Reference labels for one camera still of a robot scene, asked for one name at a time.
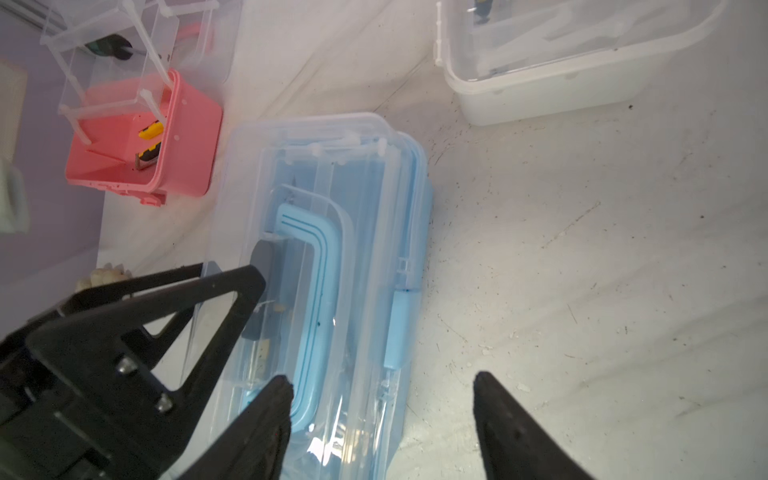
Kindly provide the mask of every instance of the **purple wall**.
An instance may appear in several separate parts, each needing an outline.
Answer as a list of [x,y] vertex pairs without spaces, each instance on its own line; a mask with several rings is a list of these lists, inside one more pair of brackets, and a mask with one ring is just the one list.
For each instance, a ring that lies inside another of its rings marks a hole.
[[64,74],[40,31],[0,11],[0,57],[28,73],[14,165],[29,203],[29,232],[0,234],[0,338],[74,291],[95,268],[104,193],[67,184],[72,129],[57,113]]

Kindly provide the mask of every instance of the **box handle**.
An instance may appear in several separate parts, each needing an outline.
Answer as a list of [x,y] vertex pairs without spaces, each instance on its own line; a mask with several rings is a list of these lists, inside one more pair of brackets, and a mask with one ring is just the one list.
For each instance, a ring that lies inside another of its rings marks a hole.
[[339,289],[341,242],[338,229],[325,217],[292,204],[277,208],[275,233],[313,248],[312,275],[304,313],[291,404],[291,431],[306,429],[315,416],[333,336],[336,294]]

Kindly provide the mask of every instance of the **clear plastic storage box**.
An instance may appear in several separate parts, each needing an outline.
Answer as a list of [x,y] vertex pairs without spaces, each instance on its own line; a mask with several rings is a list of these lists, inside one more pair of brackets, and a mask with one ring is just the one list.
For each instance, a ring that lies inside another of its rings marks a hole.
[[[267,287],[177,473],[285,374],[283,478],[384,478],[402,434],[431,208],[423,149],[377,115],[237,129],[205,272],[250,263]],[[185,371],[231,301],[198,310]]]
[[473,124],[623,101],[728,0],[442,0],[435,62]]

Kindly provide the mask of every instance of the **pink plastic container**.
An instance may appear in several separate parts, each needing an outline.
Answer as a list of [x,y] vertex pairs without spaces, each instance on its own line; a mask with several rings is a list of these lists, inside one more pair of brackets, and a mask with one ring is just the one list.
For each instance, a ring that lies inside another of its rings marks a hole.
[[[150,111],[80,120],[92,143],[86,145],[74,136],[67,182],[130,195],[155,207],[165,203],[168,193],[202,197],[208,191],[221,107],[185,83],[178,71],[171,69],[168,74],[174,88],[166,89],[160,102],[167,119],[164,132],[150,140],[139,137],[139,131],[156,120]],[[109,88],[135,90],[139,80],[121,81]],[[136,154],[157,142],[162,142],[157,163],[138,170]]]

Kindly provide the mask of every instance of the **metal screw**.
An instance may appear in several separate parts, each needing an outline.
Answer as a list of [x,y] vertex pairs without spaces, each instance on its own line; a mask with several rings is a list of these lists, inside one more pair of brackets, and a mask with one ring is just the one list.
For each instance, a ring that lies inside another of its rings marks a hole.
[[154,404],[154,409],[157,410],[157,413],[168,413],[173,407],[174,401],[165,393],[161,394],[157,403]]
[[130,375],[131,373],[138,370],[139,366],[136,365],[136,362],[131,360],[130,358],[124,356],[120,359],[120,362],[118,362],[118,373],[120,373],[123,376]]

